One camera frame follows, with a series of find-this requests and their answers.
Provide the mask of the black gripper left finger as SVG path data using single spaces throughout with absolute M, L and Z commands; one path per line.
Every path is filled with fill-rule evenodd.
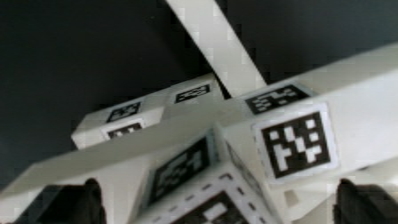
M 107 224 L 98 180 L 89 178 L 82 185 L 48 185 L 13 224 Z

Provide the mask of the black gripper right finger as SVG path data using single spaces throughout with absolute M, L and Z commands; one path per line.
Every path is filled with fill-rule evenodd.
M 333 214 L 335 224 L 398 224 L 398 201 L 379 185 L 343 179 Z

